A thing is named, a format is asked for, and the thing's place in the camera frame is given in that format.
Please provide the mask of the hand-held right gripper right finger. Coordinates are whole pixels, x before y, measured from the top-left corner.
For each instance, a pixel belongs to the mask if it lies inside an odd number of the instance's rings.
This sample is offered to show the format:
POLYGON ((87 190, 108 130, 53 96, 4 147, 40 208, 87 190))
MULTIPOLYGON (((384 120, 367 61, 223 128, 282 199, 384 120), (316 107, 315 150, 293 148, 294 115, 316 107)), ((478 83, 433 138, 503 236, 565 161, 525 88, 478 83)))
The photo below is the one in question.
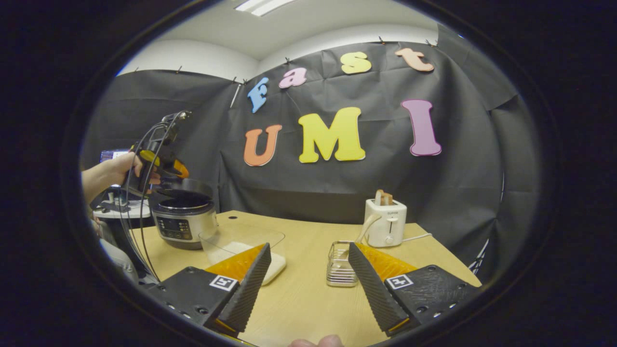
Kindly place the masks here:
POLYGON ((416 268, 358 242, 349 245, 349 263, 388 337, 442 320, 480 290, 437 265, 416 268))

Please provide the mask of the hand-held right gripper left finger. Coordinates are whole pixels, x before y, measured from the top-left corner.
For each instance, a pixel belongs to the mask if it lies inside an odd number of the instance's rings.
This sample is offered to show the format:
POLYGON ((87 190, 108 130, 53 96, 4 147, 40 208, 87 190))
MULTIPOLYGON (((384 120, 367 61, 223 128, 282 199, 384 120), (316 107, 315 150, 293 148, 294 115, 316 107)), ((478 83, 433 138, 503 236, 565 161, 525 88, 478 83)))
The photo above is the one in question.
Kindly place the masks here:
POLYGON ((265 242, 207 269, 186 267, 146 293, 176 316, 236 338, 247 327, 271 260, 265 242))

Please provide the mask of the metal wire chopstick holder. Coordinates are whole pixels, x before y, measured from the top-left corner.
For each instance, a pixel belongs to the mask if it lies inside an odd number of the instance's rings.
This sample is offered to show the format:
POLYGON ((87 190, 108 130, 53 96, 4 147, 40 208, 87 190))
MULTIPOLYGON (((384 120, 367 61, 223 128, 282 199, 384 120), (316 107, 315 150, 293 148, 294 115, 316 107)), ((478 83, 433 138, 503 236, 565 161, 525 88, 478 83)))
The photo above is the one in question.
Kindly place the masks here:
POLYGON ((331 244, 326 267, 326 284, 337 287, 354 287, 359 283, 349 262, 349 245, 353 241, 339 240, 331 244))

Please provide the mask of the white rice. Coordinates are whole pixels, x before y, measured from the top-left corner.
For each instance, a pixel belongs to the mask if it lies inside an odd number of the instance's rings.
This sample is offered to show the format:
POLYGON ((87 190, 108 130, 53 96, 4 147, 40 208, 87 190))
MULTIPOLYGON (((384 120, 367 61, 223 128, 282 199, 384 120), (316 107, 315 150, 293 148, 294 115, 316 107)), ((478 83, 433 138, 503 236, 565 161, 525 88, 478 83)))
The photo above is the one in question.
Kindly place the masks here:
MULTIPOLYGON (((210 264, 214 265, 251 248, 253 248, 253 246, 245 244, 244 242, 232 241, 225 244, 222 248, 213 247, 211 250, 206 252, 206 255, 210 264)), ((262 286, 268 285, 285 269, 285 267, 286 258, 284 255, 272 252, 271 263, 269 264, 267 273, 262 281, 262 286)))

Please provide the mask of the black and silver rice cooker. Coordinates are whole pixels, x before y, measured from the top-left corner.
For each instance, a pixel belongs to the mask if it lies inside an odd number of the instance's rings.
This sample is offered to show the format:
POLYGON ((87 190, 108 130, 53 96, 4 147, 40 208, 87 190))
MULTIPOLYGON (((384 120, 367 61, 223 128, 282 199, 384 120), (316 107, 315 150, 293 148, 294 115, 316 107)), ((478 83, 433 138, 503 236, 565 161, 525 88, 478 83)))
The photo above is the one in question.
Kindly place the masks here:
POLYGON ((211 187, 190 178, 164 177, 156 192, 166 197, 149 203, 161 238, 178 249, 200 250, 201 240, 218 227, 211 187))

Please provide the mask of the wooden spoon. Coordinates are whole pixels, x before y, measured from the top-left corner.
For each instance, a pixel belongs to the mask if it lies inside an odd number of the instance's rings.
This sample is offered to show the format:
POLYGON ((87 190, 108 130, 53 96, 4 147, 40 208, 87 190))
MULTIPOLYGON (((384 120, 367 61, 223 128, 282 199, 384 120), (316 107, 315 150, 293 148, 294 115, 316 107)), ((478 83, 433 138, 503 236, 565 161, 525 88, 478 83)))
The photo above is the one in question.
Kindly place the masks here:
POLYGON ((342 253, 341 255, 346 255, 349 254, 349 245, 353 242, 359 242, 361 243, 364 239, 364 237, 366 236, 369 228, 379 219, 381 219, 382 216, 379 214, 372 214, 368 217, 368 219, 363 223, 361 232, 359 233, 359 235, 357 236, 357 238, 354 241, 341 241, 343 246, 341 248, 342 253))

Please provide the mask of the clear plastic rice container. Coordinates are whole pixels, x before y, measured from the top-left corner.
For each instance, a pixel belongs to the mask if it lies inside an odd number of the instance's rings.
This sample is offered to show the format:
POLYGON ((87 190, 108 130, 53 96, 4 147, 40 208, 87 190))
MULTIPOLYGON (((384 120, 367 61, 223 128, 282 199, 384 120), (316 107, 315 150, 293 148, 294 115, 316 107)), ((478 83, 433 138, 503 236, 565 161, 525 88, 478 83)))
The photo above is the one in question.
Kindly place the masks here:
MULTIPOLYGON (((235 227, 219 226, 211 235, 201 233, 199 238, 205 254, 213 247, 222 248, 225 244, 232 241, 244 242, 253 247, 269 242, 271 253, 280 253, 286 258, 286 235, 279 231, 245 225, 235 227)), ((207 257, 207 267, 210 266, 212 264, 210 264, 207 257)))

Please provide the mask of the white round side desk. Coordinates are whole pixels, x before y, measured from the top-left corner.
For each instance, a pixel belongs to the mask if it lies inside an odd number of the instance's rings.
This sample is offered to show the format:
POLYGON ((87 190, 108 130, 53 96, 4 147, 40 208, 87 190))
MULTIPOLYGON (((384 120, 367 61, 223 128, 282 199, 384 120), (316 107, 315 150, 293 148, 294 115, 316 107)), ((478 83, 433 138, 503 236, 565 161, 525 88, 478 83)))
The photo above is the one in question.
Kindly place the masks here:
POLYGON ((93 215, 99 219, 148 219, 151 217, 148 201, 128 200, 121 204, 119 200, 104 200, 96 206, 93 215))

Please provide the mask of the white toaster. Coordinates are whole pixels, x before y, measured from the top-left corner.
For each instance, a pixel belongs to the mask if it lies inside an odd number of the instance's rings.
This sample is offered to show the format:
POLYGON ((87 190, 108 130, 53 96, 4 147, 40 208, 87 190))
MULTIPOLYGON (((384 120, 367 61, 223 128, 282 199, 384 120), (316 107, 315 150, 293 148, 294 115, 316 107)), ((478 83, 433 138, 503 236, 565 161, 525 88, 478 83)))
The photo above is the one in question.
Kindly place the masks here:
POLYGON ((374 200, 366 200, 364 219, 367 220, 372 214, 379 214, 382 218, 369 228, 366 234, 368 245, 375 248, 398 246, 403 241, 407 206, 397 200, 393 201, 392 206, 376 206, 374 200))

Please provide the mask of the person's grey trouser leg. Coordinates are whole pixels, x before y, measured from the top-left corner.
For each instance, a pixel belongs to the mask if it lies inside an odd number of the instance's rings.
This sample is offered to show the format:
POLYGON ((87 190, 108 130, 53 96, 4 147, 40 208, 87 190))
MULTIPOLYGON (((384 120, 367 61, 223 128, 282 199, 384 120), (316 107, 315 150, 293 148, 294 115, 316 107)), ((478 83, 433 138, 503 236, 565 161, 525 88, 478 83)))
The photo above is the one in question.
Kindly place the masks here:
POLYGON ((139 285, 139 274, 129 256, 105 239, 100 239, 99 242, 115 268, 121 271, 130 282, 139 285))

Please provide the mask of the black backdrop cloth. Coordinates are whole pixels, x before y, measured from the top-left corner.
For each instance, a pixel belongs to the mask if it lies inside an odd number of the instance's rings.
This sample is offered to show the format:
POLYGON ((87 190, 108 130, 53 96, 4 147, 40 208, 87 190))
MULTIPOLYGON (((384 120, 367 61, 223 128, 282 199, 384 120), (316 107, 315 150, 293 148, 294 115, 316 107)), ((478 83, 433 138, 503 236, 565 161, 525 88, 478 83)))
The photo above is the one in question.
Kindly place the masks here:
POLYGON ((169 113, 174 149, 219 212, 361 224, 381 188, 485 281, 511 263, 538 205, 537 130, 520 93, 471 42, 314 50, 247 85, 139 70, 112 80, 81 162, 130 147, 169 113))

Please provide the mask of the ceiling light panel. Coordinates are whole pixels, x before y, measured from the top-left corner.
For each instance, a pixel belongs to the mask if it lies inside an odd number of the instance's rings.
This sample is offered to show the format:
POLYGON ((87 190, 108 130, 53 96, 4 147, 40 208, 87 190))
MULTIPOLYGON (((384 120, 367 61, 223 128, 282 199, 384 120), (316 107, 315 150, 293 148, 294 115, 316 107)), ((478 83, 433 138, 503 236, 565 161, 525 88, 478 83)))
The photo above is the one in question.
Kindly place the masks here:
POLYGON ((264 15, 295 1, 296 0, 246 0, 245 2, 234 7, 234 9, 241 13, 250 13, 256 17, 263 17, 264 15))

